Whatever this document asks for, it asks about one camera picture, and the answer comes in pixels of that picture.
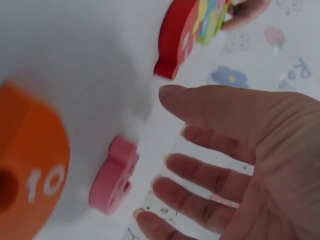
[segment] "white surface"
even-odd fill
[[[2,0],[0,81],[14,81],[59,112],[71,159],[56,209],[36,240],[118,240],[143,202],[183,123],[158,102],[158,35],[171,0]],[[202,85],[223,48],[197,45],[174,84]],[[115,135],[138,144],[133,188],[114,216],[88,205]]]
[[[247,78],[246,83],[252,89],[265,91],[294,89],[296,92],[320,100],[320,33],[316,30],[316,23],[319,21],[320,1],[278,0],[278,2],[285,2],[284,7],[282,8],[282,5],[278,5],[277,1],[273,0],[264,14],[251,24],[227,36],[226,49],[218,61],[212,65],[212,72],[215,73],[219,66],[226,66],[231,70],[229,77],[237,77],[236,74],[233,75],[235,71],[243,73]],[[301,11],[294,11],[294,4],[301,6],[299,8]],[[286,42],[282,49],[267,42],[265,30],[269,27],[277,27],[284,33]],[[240,38],[243,34],[247,36],[245,40]],[[310,71],[310,76],[306,78],[301,77],[302,69],[300,67],[293,67],[299,64],[299,58],[304,61]],[[289,71],[295,72],[295,80],[289,78]],[[218,84],[209,75],[206,78],[208,84]],[[281,81],[285,81],[290,87],[280,89]],[[235,161],[217,151],[196,146],[182,137],[177,139],[171,152],[183,153],[206,163],[248,175],[253,173],[252,166]],[[172,178],[204,198],[211,195],[207,190],[168,173],[164,168],[159,174]],[[185,218],[179,219],[179,221],[175,227],[186,235],[199,240],[219,239],[218,235],[208,232],[192,222],[187,222]],[[127,235],[123,240],[131,239]]]

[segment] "number 10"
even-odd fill
[[[51,186],[51,181],[54,177],[58,176],[59,180],[54,186]],[[37,192],[37,184],[41,177],[41,169],[35,168],[31,171],[30,177],[26,181],[26,187],[29,189],[28,194],[28,202],[31,204],[35,201],[36,192]],[[52,169],[49,174],[46,176],[43,185],[43,193],[46,197],[53,196],[61,187],[61,184],[65,179],[65,166],[57,165],[54,169]]]

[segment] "red wooden piece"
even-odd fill
[[[159,35],[159,59],[154,74],[173,80],[179,66],[190,55],[201,26],[193,34],[198,19],[199,0],[174,0],[162,23]]]

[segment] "wooden toy piece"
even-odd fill
[[[195,21],[195,24],[193,26],[192,34],[196,34],[200,24],[205,19],[206,13],[208,9],[208,1],[207,0],[199,0],[199,8],[198,8],[198,18]]]
[[[207,0],[208,7],[203,18],[203,24],[200,31],[200,37],[204,38],[207,35],[207,31],[212,27],[212,19],[210,21],[210,16],[212,12],[217,8],[218,0]]]
[[[226,0],[219,0],[219,3],[217,5],[217,17],[218,18],[220,18],[221,13],[226,5],[226,2],[227,2]]]
[[[229,8],[228,4],[225,4],[223,6],[223,8],[222,8],[221,14],[220,14],[219,19],[218,19],[218,23],[217,23],[216,28],[215,28],[214,33],[213,33],[214,37],[218,34],[219,30],[221,29],[222,25],[225,22],[226,15],[228,13],[228,8]]]
[[[218,20],[217,14],[218,14],[218,10],[217,8],[215,8],[213,11],[210,12],[208,18],[204,20],[207,23],[207,29],[206,29],[205,35],[204,36],[200,35],[197,39],[197,41],[200,44],[207,45],[211,40],[211,38],[213,37],[216,29],[216,25],[217,25],[217,20]]]
[[[117,136],[92,185],[90,205],[105,214],[113,214],[131,189],[129,178],[138,160],[137,146]]]
[[[176,77],[179,66],[190,55],[200,34],[201,23],[197,28],[201,12],[199,7],[199,0],[173,1],[161,26],[158,43],[159,59],[154,74],[170,80]]]
[[[63,190],[68,138],[53,109],[9,82],[0,116],[0,239],[31,240]]]

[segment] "orange wooden toy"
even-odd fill
[[[63,190],[70,148],[57,114],[11,83],[0,88],[0,239],[31,240]]]

